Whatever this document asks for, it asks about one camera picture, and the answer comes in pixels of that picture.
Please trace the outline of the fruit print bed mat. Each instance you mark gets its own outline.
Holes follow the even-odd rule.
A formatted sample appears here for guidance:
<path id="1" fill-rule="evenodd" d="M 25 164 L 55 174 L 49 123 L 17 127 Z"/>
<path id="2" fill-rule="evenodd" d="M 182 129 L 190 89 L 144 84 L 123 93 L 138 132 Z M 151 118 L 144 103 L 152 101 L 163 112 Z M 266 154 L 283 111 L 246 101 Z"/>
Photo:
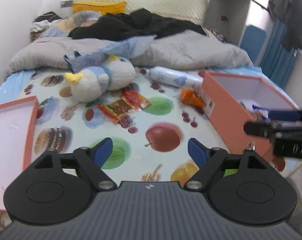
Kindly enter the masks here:
<path id="1" fill-rule="evenodd" d="M 152 104 L 117 121 L 97 105 L 114 102 L 123 90 L 80 103 L 72 97 L 63 70 L 37 70 L 17 97 L 36 96 L 39 102 L 31 157 L 36 159 L 47 150 L 70 153 L 81 146 L 93 147 L 108 137 L 113 151 L 103 170 L 113 181 L 185 183 L 197 171 L 188 155 L 189 139 L 207 147 L 225 148 L 225 142 L 202 110 L 180 102 L 179 89 L 155 84 L 144 73 L 137 71 L 128 90 Z"/>

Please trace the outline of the pink box lid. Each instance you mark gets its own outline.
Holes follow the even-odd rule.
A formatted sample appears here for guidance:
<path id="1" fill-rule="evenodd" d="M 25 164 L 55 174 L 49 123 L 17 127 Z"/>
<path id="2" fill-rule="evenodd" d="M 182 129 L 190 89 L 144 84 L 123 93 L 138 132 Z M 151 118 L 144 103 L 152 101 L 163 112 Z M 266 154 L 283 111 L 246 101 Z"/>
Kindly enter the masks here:
<path id="1" fill-rule="evenodd" d="M 31 163 L 38 109 L 36 96 L 0 105 L 0 211 L 6 188 Z"/>

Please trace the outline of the blue curtain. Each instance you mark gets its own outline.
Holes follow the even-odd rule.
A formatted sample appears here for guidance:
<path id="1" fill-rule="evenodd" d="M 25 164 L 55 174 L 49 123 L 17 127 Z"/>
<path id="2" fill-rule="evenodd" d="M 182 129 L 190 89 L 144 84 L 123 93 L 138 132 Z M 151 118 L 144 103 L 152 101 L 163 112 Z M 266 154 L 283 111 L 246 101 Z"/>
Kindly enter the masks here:
<path id="1" fill-rule="evenodd" d="M 263 74 L 282 89 L 289 81 L 296 59 L 295 49 L 287 51 L 282 46 L 281 42 L 286 32 L 287 26 L 276 19 L 267 48 L 260 62 Z"/>

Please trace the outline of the blue white paper bag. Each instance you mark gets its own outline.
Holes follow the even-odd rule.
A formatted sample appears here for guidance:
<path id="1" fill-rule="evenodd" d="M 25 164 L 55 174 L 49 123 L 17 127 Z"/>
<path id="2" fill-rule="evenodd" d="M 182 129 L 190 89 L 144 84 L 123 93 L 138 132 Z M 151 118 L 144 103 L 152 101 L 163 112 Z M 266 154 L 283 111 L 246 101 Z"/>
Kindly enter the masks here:
<path id="1" fill-rule="evenodd" d="M 74 51 L 73 57 L 64 55 L 68 70 L 72 73 L 91 66 L 102 66 L 109 56 L 118 56 L 133 59 L 142 55 L 154 42 L 156 35 L 134 36 L 122 41 L 113 41 L 109 45 L 90 53 L 80 54 Z"/>

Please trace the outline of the brown red jerky snack packet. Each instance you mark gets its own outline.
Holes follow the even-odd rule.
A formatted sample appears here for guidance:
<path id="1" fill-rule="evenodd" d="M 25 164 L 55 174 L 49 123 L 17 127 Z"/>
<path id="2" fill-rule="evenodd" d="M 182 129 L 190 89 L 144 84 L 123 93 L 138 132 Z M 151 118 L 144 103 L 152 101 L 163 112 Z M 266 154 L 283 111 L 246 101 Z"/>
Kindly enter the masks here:
<path id="1" fill-rule="evenodd" d="M 97 106 L 103 114 L 114 120 L 122 120 L 128 114 L 135 111 L 141 111 L 149 107 L 152 103 L 133 90 L 128 90 L 114 102 L 108 104 L 99 103 Z"/>

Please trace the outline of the yellow pillow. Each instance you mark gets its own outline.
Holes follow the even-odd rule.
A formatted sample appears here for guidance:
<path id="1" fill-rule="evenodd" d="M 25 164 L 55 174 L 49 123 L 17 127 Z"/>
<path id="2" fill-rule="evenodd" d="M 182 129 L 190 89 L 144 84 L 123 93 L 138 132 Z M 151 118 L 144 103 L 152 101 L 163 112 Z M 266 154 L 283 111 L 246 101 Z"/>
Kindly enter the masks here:
<path id="1" fill-rule="evenodd" d="M 125 13 L 125 7 L 127 3 L 123 2 L 94 2 L 94 1 L 82 1 L 76 2 L 72 5 L 72 11 L 74 13 L 81 11 L 94 11 L 101 15 L 106 14 L 121 14 Z"/>

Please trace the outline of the blue chair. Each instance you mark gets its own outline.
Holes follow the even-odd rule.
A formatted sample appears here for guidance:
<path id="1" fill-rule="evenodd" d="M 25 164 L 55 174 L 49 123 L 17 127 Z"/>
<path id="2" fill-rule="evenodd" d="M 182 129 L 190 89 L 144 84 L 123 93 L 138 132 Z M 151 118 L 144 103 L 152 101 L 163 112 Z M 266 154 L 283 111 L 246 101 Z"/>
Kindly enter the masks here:
<path id="1" fill-rule="evenodd" d="M 254 63 L 265 42 L 267 33 L 254 25 L 248 25 L 240 42 L 240 48 L 245 50 Z"/>

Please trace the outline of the black clothing pile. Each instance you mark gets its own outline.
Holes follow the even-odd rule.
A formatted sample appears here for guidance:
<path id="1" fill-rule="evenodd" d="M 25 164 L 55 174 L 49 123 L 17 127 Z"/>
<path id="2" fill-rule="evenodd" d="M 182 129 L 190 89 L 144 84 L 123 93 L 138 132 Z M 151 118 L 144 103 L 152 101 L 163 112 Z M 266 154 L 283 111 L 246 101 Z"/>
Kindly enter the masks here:
<path id="1" fill-rule="evenodd" d="M 134 36 L 155 35 L 156 38 L 164 38 L 186 30 L 206 35 L 200 25 L 191 21 L 162 17 L 142 8 L 130 14 L 106 14 L 89 27 L 76 27 L 68 36 L 74 40 L 96 38 L 122 41 Z"/>

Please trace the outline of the white spray bottle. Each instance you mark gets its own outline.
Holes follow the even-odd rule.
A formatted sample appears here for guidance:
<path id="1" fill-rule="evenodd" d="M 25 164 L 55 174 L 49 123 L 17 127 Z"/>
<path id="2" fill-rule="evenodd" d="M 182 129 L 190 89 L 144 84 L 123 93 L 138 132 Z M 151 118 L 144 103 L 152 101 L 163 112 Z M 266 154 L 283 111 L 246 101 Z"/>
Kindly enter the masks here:
<path id="1" fill-rule="evenodd" d="M 160 66 L 150 68 L 147 73 L 153 81 L 176 88 L 195 88 L 200 87 L 203 83 L 202 77 Z"/>

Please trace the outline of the clothes heap by wall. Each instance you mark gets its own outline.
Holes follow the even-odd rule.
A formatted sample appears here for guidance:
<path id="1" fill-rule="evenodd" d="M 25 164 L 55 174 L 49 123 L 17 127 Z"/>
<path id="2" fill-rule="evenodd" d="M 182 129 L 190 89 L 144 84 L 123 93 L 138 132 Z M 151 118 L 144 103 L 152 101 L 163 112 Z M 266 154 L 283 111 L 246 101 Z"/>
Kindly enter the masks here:
<path id="1" fill-rule="evenodd" d="M 41 34 L 62 18 L 55 12 L 47 12 L 37 17 L 30 26 L 30 40 L 35 41 Z"/>

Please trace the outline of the blue spicy cabbage snack packet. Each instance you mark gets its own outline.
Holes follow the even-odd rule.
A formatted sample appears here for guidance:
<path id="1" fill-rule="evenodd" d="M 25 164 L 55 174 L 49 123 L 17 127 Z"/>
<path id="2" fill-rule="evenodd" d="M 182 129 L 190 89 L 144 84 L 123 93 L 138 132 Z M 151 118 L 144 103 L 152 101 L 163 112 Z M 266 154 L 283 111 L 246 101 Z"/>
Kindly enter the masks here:
<path id="1" fill-rule="evenodd" d="M 261 123 L 271 123 L 271 120 L 269 118 L 269 113 L 271 109 L 257 106 L 257 105 L 252 105 L 253 109 L 253 115 L 255 117 L 256 122 L 261 122 Z"/>

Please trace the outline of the white blue plush toy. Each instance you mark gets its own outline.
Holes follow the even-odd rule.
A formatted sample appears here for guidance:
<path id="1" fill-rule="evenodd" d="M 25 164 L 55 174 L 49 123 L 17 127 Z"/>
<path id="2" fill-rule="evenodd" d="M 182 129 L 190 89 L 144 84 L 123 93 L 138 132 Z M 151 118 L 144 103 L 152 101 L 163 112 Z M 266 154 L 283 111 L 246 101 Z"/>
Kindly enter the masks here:
<path id="1" fill-rule="evenodd" d="M 90 63 L 82 70 L 65 73 L 64 80 L 70 84 L 75 100 L 92 102 L 107 91 L 127 87 L 135 74 L 135 68 L 128 59 L 110 55 L 99 66 Z"/>

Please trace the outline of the grey duvet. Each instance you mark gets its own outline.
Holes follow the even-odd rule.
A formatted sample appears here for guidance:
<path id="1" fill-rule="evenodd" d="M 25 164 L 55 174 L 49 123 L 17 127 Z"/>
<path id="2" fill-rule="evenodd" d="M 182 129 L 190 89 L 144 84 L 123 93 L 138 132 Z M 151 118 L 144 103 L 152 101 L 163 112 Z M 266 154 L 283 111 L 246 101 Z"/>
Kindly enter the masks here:
<path id="1" fill-rule="evenodd" d="M 39 67 L 67 69 L 67 60 L 94 58 L 102 61 L 108 55 L 125 57 L 134 66 L 162 66 L 176 70 L 253 65 L 245 50 L 186 30 L 164 38 L 135 36 L 118 42 L 95 38 L 39 38 L 12 57 L 8 72 Z"/>

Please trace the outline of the orange snack packet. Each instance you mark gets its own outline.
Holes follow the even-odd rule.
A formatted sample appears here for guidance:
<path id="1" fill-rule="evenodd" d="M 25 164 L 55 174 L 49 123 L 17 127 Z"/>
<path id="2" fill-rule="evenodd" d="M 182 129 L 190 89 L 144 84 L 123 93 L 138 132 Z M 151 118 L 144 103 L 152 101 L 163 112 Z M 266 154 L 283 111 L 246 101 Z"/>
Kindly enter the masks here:
<path id="1" fill-rule="evenodd" d="M 183 88 L 180 92 L 180 101 L 184 104 L 200 108 L 206 106 L 198 88 Z"/>

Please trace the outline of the pink open storage box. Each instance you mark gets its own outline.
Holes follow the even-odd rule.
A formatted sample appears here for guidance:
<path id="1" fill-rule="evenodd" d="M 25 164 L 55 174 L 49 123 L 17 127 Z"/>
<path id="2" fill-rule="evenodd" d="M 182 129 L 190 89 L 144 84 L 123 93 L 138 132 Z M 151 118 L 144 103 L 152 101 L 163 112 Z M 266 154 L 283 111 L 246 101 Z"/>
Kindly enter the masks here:
<path id="1" fill-rule="evenodd" d="M 263 108 L 296 110 L 297 105 L 262 77 L 204 71 L 200 92 L 204 97 L 204 113 L 209 118 L 231 153 L 242 153 L 248 143 L 256 152 L 282 172 L 285 159 L 272 155 L 268 139 L 244 132 L 244 124 L 254 121 L 252 105 Z"/>

